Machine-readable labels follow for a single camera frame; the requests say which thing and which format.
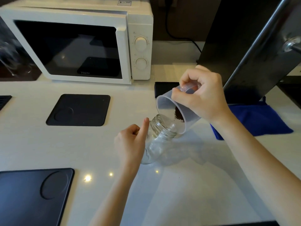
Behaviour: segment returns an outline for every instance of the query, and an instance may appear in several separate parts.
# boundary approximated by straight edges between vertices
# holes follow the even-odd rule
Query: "translucent plastic cup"
[[[182,87],[178,86],[177,88],[188,94],[193,94],[199,86],[200,84],[197,81],[192,81]],[[200,117],[191,109],[172,100],[171,94],[172,91],[170,90],[157,97],[157,110],[159,114],[168,118],[164,120],[164,122],[170,131],[183,134],[197,122]]]

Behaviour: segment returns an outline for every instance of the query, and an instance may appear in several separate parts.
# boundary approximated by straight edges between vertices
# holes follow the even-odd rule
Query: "microwave knob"
[[[148,45],[148,42],[143,37],[138,37],[135,40],[135,47],[136,47],[137,51],[140,51],[140,52],[144,51],[146,49],[147,45]]]
[[[146,60],[139,58],[136,60],[136,68],[139,70],[144,70],[146,68]]]

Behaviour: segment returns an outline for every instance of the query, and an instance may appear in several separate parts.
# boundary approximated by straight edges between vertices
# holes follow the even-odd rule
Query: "microwave control panel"
[[[132,79],[148,80],[151,76],[153,26],[128,24]]]

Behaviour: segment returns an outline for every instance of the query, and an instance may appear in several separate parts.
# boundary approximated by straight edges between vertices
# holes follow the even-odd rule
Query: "microwave door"
[[[126,15],[12,11],[3,20],[47,78],[131,84]]]

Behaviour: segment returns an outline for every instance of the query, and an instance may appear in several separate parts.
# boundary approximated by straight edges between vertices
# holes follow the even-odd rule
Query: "countertop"
[[[51,81],[43,75],[35,82],[0,82],[0,95],[13,96],[0,111],[0,171],[74,168],[61,225],[88,225],[119,173],[115,135],[157,114],[155,81],[177,81],[192,67],[152,65],[151,79],[134,81],[131,86]],[[110,95],[105,124],[47,126],[46,119],[62,94]],[[257,139],[301,178],[301,110],[278,87],[266,97],[295,132]],[[90,182],[84,181],[86,175],[91,175]],[[230,149],[200,119],[175,139],[159,161],[140,166],[122,225],[200,226],[265,220],[273,216]]]

